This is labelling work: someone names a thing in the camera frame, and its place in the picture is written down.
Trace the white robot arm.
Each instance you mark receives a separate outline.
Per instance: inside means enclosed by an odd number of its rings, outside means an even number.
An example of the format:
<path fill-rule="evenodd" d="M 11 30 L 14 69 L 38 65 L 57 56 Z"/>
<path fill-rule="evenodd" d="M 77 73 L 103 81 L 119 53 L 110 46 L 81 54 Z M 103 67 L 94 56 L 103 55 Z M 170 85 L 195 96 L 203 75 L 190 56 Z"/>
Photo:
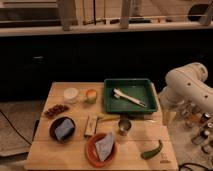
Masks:
<path fill-rule="evenodd" d="M 173 109 L 191 101 L 203 112 L 213 115 L 213 88 L 205 84 L 207 78 L 208 70 L 199 62 L 170 70 L 160 93 L 162 108 Z"/>

